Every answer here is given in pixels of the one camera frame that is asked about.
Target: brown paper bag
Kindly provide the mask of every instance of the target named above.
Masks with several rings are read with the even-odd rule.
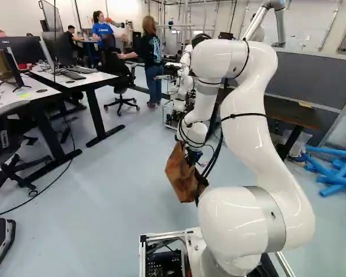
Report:
[[[195,166],[189,167],[187,164],[185,148],[181,141],[176,143],[168,159],[165,172],[181,203],[195,201],[209,185]]]

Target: woman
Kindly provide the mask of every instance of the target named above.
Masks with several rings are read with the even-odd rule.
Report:
[[[109,26],[108,23],[116,26],[116,27],[121,27],[122,23],[116,23],[110,18],[105,18],[104,14],[102,11],[97,10],[93,12],[93,27],[92,27],[92,37],[97,40],[97,45],[98,46],[104,46],[103,43],[103,35],[105,34],[112,34],[114,31],[112,28]]]
[[[139,48],[129,54],[118,54],[119,59],[132,59],[140,56],[145,62],[146,82],[150,90],[149,108],[155,108],[161,102],[161,80],[155,80],[158,75],[163,75],[161,62],[160,40],[156,35],[156,24],[152,16],[145,16],[142,21],[144,35]]]

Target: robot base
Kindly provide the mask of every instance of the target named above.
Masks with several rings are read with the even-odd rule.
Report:
[[[174,244],[180,241],[183,243],[182,250],[175,250],[172,252],[180,253],[182,256],[180,259],[173,258],[172,252],[156,252],[169,244]],[[202,238],[200,228],[186,229],[185,231],[177,231],[161,234],[145,234],[140,236],[140,277],[151,276],[151,266],[161,267],[163,264],[161,261],[164,254],[166,256],[165,263],[172,263],[172,261],[178,261],[181,263],[180,272],[175,272],[172,276],[182,277],[232,277],[232,275],[225,272],[223,269],[217,266],[211,253],[206,248],[206,243]],[[159,254],[159,265],[152,262],[152,255]],[[282,269],[285,272],[286,277],[295,277],[292,269],[285,260],[281,252],[275,253]],[[152,275],[155,277],[165,276],[162,270],[155,271]],[[279,277],[276,272],[273,263],[271,262],[268,254],[264,253],[261,259],[261,266],[259,265],[253,272],[249,273],[247,277]]]

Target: gray wall panel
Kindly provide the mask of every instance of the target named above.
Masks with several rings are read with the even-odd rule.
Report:
[[[278,69],[267,93],[342,109],[346,103],[346,60],[277,52]]]

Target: blue shirt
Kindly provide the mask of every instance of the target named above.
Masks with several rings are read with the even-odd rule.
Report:
[[[114,33],[112,28],[109,26],[109,24],[100,24],[100,23],[95,23],[92,27],[92,33],[97,34],[99,37],[102,37],[104,33]],[[97,45],[103,46],[103,42],[97,42]]]

